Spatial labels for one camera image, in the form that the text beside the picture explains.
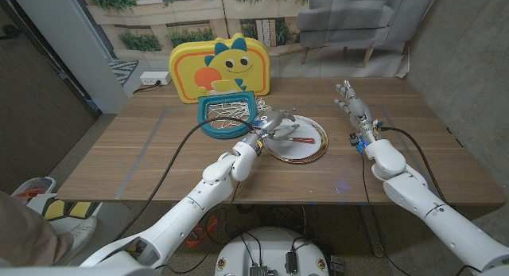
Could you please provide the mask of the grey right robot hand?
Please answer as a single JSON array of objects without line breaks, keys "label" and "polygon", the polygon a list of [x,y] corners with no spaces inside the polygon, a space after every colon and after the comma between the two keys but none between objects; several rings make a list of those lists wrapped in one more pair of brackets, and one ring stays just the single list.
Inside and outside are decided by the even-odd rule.
[{"label": "grey right robot hand", "polygon": [[375,142],[377,140],[374,127],[375,119],[372,117],[368,105],[356,95],[348,80],[337,84],[335,89],[344,97],[344,101],[335,99],[334,102],[347,113],[363,143],[367,146]]}]

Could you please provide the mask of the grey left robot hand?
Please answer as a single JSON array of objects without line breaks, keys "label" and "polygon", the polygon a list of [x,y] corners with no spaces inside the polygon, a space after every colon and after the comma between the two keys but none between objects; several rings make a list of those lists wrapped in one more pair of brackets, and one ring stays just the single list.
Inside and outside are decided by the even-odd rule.
[{"label": "grey left robot hand", "polygon": [[242,142],[260,151],[267,139],[280,141],[286,139],[300,125],[288,111],[268,110],[260,113],[252,123],[253,128],[246,134]]}]

